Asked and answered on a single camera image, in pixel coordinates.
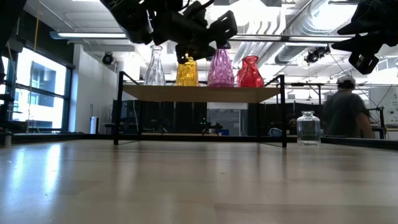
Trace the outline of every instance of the ceiling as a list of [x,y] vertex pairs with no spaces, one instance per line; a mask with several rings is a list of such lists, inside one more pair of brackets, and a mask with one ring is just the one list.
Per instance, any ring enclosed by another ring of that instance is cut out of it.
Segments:
[[[204,3],[207,2],[207,0],[200,0],[200,2]],[[293,3],[283,6],[284,18],[286,21],[289,21],[301,10],[308,0],[296,0],[295,4],[292,0],[288,0],[287,2]],[[37,15],[38,8],[40,20],[59,32],[121,32],[121,29],[110,12],[100,2],[96,2],[95,0],[28,0],[25,6],[25,10],[33,16]],[[266,7],[260,0],[240,0],[230,6],[210,6],[206,13],[206,19],[211,23],[227,10],[232,10],[235,13],[238,25],[246,24],[246,26],[239,27],[239,33],[251,32],[250,26],[248,26],[251,22],[276,21],[278,15],[281,13],[279,8]],[[82,40],[78,43],[83,44],[84,50],[98,60],[102,58],[105,52],[114,52],[114,56],[117,60],[123,61],[134,51],[135,54],[140,55],[142,59],[140,64],[141,75],[145,74],[150,60],[151,52],[148,45],[133,44],[128,40]],[[175,55],[170,51],[170,49],[173,49],[174,45],[175,43],[172,42],[167,42],[162,45],[164,48],[162,52],[162,64],[165,73],[173,73],[173,71],[177,69]],[[240,49],[242,50],[242,45],[242,42],[231,42],[232,48],[229,50],[231,60],[234,59]],[[336,77],[336,74],[341,73],[341,68],[344,70],[351,68],[351,65],[348,63],[348,52],[332,49],[331,54],[334,59],[330,55],[327,55],[317,63],[312,64],[310,68],[303,65],[303,57],[302,54],[300,54],[287,66],[267,63],[261,67],[260,72],[266,80],[271,79],[275,74],[278,74],[278,72],[284,72],[287,75],[288,82],[289,80],[290,82],[308,81],[308,76],[310,76],[311,82],[314,80],[316,82],[327,82],[330,80],[330,77],[333,78],[333,75]],[[397,49],[389,47],[383,47],[379,53],[379,56],[382,57],[395,57],[395,55],[398,55]],[[199,70],[207,71],[209,66],[210,62],[206,60],[198,61]],[[358,78],[363,78],[358,72],[353,71],[352,74]]]

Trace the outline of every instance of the wooden shelf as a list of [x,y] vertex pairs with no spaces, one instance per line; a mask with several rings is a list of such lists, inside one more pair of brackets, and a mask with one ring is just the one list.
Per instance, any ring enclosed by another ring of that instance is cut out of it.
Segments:
[[124,85],[123,91],[142,101],[260,103],[279,88]]

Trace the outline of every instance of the person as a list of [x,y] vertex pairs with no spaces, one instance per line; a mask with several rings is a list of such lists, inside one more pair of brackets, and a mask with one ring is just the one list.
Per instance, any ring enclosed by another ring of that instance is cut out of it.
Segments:
[[338,91],[323,105],[326,135],[350,138],[373,138],[369,111],[355,89],[355,79],[343,76],[337,81]]

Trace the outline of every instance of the vase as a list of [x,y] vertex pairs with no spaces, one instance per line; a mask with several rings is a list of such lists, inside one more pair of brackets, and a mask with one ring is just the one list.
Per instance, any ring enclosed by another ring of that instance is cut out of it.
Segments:
[[246,62],[246,68],[242,69],[241,79],[239,81],[240,87],[263,87],[264,80],[262,79],[259,69],[257,68],[257,56],[247,56],[243,59]]
[[177,86],[198,86],[198,65],[192,57],[188,57],[185,64],[178,64]]
[[207,85],[212,87],[234,87],[234,73],[227,49],[217,49],[210,64]]
[[160,53],[162,52],[161,46],[152,45],[152,58],[145,75],[144,85],[166,85],[166,79],[160,61]]
[[246,69],[247,65],[248,64],[244,60],[242,60],[242,69],[240,69],[238,71],[238,74],[236,75],[236,82],[238,83],[238,87],[241,87],[241,79],[244,74],[243,71]]
[[303,111],[297,119],[297,142],[301,145],[319,146],[321,143],[321,122],[313,111]]

